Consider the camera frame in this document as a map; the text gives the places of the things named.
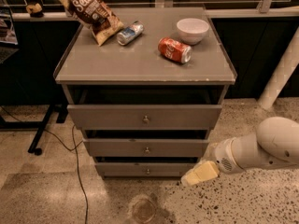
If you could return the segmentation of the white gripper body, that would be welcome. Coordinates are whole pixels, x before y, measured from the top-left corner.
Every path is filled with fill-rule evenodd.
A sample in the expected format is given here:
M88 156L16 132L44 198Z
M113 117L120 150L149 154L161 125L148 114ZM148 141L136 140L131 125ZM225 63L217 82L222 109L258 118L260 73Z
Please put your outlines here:
M234 138L219 142L214 149L215 161L221 172L232 175L242 173L243 169L237 164L233 156L232 143Z

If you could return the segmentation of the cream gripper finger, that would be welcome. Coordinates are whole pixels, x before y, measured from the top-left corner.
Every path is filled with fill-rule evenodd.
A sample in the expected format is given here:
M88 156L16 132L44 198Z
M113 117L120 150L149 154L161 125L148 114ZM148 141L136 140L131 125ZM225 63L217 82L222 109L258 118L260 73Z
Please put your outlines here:
M182 178L181 183L184 186L193 186L216 178L220 173L219 168L213 161L203 161L197 163Z

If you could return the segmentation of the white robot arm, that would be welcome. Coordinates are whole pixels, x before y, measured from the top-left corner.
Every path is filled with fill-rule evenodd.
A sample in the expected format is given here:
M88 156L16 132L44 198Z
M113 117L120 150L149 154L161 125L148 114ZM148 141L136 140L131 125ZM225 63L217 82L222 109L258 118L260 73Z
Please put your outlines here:
M263 120L253 133L209 144L204 156L182 178L193 186L217 178L220 173L238 174L249 169L297 169L299 124L283 117Z

